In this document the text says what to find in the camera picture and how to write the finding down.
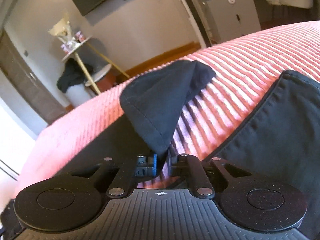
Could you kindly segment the black pants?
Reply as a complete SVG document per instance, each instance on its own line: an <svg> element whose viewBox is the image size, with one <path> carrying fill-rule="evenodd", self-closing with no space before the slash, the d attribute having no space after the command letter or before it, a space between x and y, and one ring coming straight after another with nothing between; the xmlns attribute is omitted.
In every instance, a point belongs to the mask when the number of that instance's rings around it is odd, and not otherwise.
<svg viewBox="0 0 320 240"><path fill-rule="evenodd" d="M172 140L184 105L216 76L198 61L178 61L142 75L120 104L135 132L160 157ZM254 231L282 231L302 221L319 234L319 83L286 70L213 156L234 176L223 179L221 209Z"/></svg>

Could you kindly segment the white laundry basket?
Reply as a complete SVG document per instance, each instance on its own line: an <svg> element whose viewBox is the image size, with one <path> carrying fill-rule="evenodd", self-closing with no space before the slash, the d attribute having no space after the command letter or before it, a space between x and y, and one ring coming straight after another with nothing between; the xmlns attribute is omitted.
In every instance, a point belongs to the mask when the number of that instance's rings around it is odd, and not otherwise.
<svg viewBox="0 0 320 240"><path fill-rule="evenodd" d="M73 107L78 107L81 104L91 100L95 94L87 88L83 83L74 85L67 89L66 98L70 101Z"/></svg>

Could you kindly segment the pink ribbed bedspread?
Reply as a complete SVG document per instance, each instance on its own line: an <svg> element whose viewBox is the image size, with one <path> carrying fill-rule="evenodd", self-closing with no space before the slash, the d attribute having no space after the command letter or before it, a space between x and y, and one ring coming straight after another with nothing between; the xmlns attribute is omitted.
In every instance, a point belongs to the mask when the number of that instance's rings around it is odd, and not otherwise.
<svg viewBox="0 0 320 240"><path fill-rule="evenodd" d="M319 80L319 22L281 25L187 55L216 77L183 107L173 146L205 158L240 125L282 71ZM15 189L48 179L123 114L118 85L44 129L29 150Z"/></svg>

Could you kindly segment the black garment on basket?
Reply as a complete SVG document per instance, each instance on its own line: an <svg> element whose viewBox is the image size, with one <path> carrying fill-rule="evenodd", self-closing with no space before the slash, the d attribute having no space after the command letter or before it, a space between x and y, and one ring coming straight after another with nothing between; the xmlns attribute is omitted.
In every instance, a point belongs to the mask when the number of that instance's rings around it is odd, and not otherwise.
<svg viewBox="0 0 320 240"><path fill-rule="evenodd" d="M79 85L87 81L88 78L82 71L78 62L69 58L65 63L65 69L57 81L57 88L65 94L69 87Z"/></svg>

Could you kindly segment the grey cabinet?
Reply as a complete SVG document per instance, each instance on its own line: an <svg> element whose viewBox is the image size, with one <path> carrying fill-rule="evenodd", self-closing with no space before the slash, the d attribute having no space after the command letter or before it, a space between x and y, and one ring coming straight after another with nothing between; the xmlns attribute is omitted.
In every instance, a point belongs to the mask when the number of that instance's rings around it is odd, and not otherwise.
<svg viewBox="0 0 320 240"><path fill-rule="evenodd" d="M216 43L261 31L254 0L198 0Z"/></svg>

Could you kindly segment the wrapped flower bouquet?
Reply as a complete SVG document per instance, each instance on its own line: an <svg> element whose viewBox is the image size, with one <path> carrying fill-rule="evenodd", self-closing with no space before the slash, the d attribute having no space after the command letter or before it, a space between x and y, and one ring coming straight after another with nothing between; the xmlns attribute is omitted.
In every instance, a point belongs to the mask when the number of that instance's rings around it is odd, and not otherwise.
<svg viewBox="0 0 320 240"><path fill-rule="evenodd" d="M77 41L67 12L65 12L61 20L49 30L49 33L53 37L58 38L68 51L76 48Z"/></svg>

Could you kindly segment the brown wooden door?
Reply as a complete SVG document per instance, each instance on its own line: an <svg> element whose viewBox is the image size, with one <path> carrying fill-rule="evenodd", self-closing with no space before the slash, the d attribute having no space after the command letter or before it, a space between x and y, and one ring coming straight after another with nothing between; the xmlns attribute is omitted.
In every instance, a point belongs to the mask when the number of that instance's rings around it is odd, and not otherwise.
<svg viewBox="0 0 320 240"><path fill-rule="evenodd" d="M52 124L67 113L28 67L5 31L1 34L1 71L47 124Z"/></svg>

